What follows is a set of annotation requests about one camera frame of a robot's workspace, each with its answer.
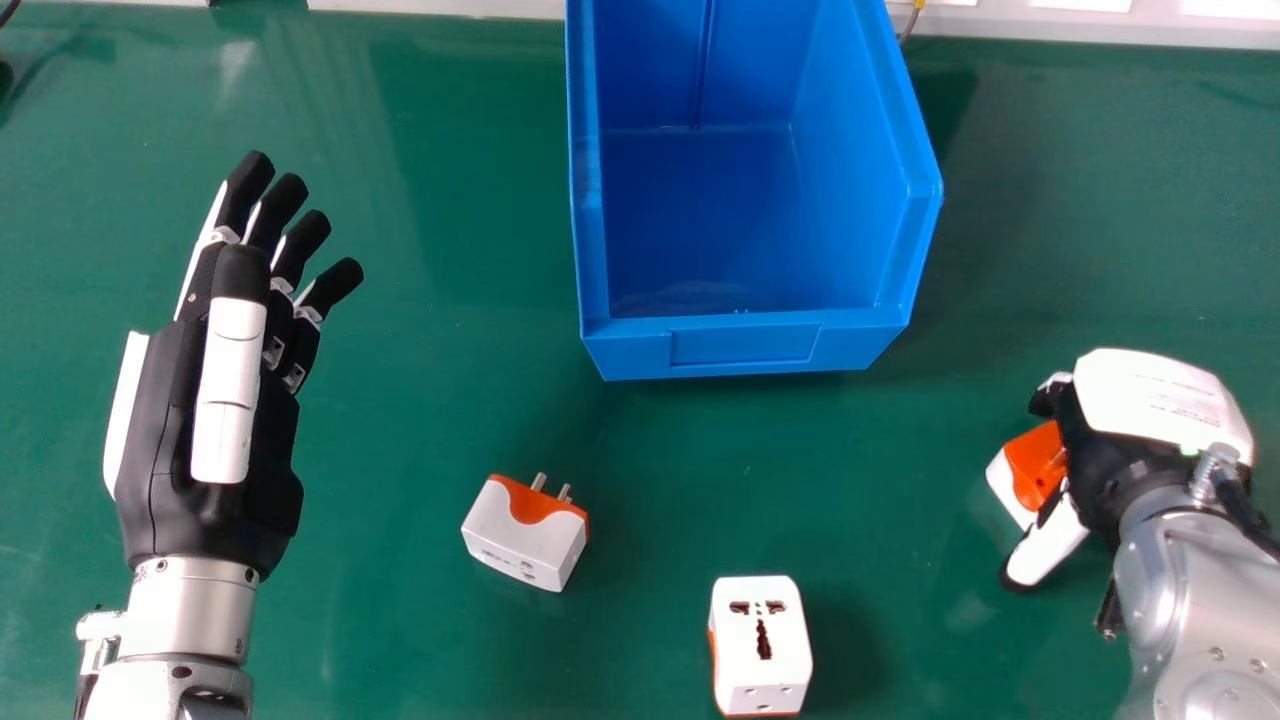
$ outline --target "robotic arm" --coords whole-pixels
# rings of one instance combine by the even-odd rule
[[[320,324],[364,279],[344,259],[293,297],[329,234],[307,188],[251,152],[218,191],[173,322],[131,332],[102,477],[133,587],[123,612],[90,612],[76,720],[224,720],[252,714],[242,670],[259,584],[302,512],[291,468],[297,393]]]
[[[1280,717],[1280,544],[1249,505],[1253,437],[1212,374],[1128,350],[1056,373],[987,480],[1024,529],[1001,582],[1027,592],[1089,534],[1114,553],[1094,623],[1126,632],[1124,720]]]

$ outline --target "white and orange adapter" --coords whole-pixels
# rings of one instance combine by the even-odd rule
[[[813,676],[800,588],[786,575],[721,578],[707,620],[712,687],[724,717],[800,712]]]
[[[466,520],[467,552],[517,580],[561,592],[586,547],[586,511],[573,505],[570,487],[552,497],[543,492],[547,475],[532,484],[489,475]]]

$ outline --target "black cable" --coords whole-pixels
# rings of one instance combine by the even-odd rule
[[[0,13],[0,27],[4,27],[9,18],[18,12],[18,5],[22,5],[22,0],[9,0],[9,5]]]
[[[1267,523],[1253,506],[1249,505],[1249,496],[1244,492],[1244,484],[1230,479],[1216,479],[1213,488],[1217,491],[1217,500],[1226,510],[1228,518],[1235,523],[1236,528],[1244,533],[1258,550],[1266,552],[1272,560],[1280,562],[1280,542],[1268,532]]]

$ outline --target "green table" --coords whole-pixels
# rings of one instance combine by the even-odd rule
[[[1000,591],[986,492],[1028,393],[1098,345],[1216,369],[1280,509],[1280,59],[919,38],[947,178],[915,320],[861,374],[611,384],[576,333],[557,24],[31,4],[0,31],[0,716],[68,714],[128,592],[100,479],[127,329],[170,311],[219,179],[301,173],[369,282],[305,391],[302,529],[265,585],[264,719],[716,717],[714,578],[787,573],[808,717],[1102,717],[1092,547]],[[458,525],[490,471],[575,486],[567,592]]]

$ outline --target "metal forearm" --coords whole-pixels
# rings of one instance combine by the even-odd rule
[[[247,717],[248,659],[257,573],[204,557],[156,557],[137,566],[124,612],[91,612],[82,683],[84,720]]]
[[[1133,655],[1123,720],[1280,716],[1280,565],[1175,488],[1125,512],[1115,582]]]

